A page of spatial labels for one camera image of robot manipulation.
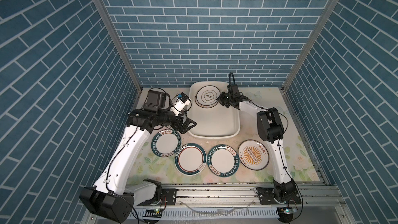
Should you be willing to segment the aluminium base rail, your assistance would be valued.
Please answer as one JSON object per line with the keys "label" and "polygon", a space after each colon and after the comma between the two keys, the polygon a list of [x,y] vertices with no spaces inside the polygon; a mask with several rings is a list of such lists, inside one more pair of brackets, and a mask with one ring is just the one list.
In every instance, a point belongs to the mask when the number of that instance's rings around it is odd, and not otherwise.
{"label": "aluminium base rail", "polygon": [[[249,207],[260,205],[257,187],[272,188],[270,184],[197,184],[197,185],[161,185],[156,186],[148,181],[145,186],[161,190],[166,188],[177,189],[176,203],[172,206],[186,204],[191,207]],[[134,192],[135,186],[127,186],[125,193],[118,197],[109,193],[103,193],[95,188],[83,189],[80,199],[86,208],[98,215],[101,211],[130,211],[139,207],[138,204],[152,199],[147,189]],[[298,188],[302,203],[299,205],[288,203],[284,205],[272,204],[264,206],[340,206],[345,201],[335,186],[303,184]]]}

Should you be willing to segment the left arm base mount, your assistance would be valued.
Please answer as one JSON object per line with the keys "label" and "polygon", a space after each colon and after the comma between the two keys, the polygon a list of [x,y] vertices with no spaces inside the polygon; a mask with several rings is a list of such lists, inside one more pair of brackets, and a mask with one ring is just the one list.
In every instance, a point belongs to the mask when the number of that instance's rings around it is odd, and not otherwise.
{"label": "left arm base mount", "polygon": [[146,200],[138,206],[149,206],[149,205],[165,205],[172,206],[176,203],[177,197],[177,189],[175,188],[166,188],[166,189],[157,189],[155,195],[152,199]]}

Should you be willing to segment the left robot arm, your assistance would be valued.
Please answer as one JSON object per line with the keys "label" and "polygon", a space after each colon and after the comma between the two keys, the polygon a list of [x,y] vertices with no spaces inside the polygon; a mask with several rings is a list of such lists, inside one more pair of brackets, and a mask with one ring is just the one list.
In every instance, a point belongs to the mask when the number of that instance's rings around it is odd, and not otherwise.
{"label": "left robot arm", "polygon": [[117,223],[123,223],[134,214],[139,204],[165,202],[162,184],[145,179],[142,183],[126,185],[130,171],[143,145],[157,126],[170,126],[181,134],[197,124],[186,117],[186,106],[192,102],[185,93],[180,93],[175,102],[161,88],[151,88],[141,108],[129,113],[123,136],[104,172],[92,187],[84,187],[80,200],[88,211]]}

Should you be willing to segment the green red rim plate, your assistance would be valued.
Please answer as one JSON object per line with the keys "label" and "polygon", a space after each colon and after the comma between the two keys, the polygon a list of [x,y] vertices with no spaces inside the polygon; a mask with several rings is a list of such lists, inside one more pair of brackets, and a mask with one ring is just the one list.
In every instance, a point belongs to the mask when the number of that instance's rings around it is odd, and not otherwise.
{"label": "green red rim plate", "polygon": [[203,171],[207,162],[207,154],[200,145],[188,143],[176,152],[175,166],[183,175],[194,176]]}

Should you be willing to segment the white plastic bin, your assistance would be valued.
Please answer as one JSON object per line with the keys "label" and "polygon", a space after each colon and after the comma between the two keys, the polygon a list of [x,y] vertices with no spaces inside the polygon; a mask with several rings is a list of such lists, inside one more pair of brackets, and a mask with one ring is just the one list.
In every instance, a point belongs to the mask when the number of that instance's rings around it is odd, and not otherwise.
{"label": "white plastic bin", "polygon": [[190,87],[189,98],[192,107],[188,111],[188,118],[197,125],[189,130],[190,135],[199,139],[229,139],[240,131],[238,110],[217,104],[212,108],[201,108],[195,102],[195,96],[204,86],[215,86],[220,93],[227,91],[225,82],[197,82]]}

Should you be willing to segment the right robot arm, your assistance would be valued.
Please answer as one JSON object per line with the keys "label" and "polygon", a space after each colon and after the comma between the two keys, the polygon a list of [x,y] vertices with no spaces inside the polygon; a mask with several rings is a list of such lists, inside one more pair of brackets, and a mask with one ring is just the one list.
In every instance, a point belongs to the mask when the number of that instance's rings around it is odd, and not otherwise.
{"label": "right robot arm", "polygon": [[285,203],[299,194],[296,182],[291,176],[283,148],[285,128],[280,114],[274,107],[266,108],[255,104],[239,92],[238,85],[227,86],[217,101],[225,107],[234,107],[256,118],[258,135],[265,142],[273,165],[273,196],[278,203]]}

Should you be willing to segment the orange sunburst plate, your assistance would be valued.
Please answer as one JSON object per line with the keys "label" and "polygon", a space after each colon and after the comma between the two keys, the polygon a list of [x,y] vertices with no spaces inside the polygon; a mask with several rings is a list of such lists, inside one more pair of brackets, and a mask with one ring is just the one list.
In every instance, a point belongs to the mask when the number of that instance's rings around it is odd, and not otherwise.
{"label": "orange sunburst plate", "polygon": [[250,170],[263,170],[269,163],[268,150],[262,143],[255,140],[243,141],[238,148],[238,155],[243,166]]}

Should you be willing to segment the green rim plate left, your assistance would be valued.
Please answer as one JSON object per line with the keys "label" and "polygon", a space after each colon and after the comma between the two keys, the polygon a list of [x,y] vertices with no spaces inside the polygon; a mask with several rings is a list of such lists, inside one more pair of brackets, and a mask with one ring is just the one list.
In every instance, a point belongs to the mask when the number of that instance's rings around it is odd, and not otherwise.
{"label": "green rim plate left", "polygon": [[181,146],[180,134],[172,129],[158,132],[151,141],[151,150],[158,157],[170,157]]}

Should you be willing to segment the green lettered rim plate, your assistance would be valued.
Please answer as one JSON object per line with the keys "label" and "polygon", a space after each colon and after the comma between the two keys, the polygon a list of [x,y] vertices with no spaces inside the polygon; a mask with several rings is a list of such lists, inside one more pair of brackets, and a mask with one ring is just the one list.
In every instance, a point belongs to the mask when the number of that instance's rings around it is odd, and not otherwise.
{"label": "green lettered rim plate", "polygon": [[229,145],[214,146],[207,155],[209,169],[219,177],[230,177],[239,168],[240,160],[237,152]]}

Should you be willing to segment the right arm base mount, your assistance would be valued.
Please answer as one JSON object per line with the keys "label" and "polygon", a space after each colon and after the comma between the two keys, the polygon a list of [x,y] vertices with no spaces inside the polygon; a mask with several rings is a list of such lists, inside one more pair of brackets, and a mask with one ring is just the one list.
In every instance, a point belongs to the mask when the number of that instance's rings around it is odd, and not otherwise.
{"label": "right arm base mount", "polygon": [[261,205],[284,205],[288,203],[299,205],[302,203],[300,194],[296,189],[283,191],[276,188],[257,187],[255,193],[258,195]]}

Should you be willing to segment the white plate green flower outline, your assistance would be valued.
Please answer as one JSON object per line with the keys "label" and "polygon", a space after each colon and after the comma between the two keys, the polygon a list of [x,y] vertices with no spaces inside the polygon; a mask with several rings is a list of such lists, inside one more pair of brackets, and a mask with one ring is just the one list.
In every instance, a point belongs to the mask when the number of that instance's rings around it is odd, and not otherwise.
{"label": "white plate green flower outline", "polygon": [[220,90],[215,86],[202,87],[195,96],[196,104],[201,108],[212,108],[218,104]]}

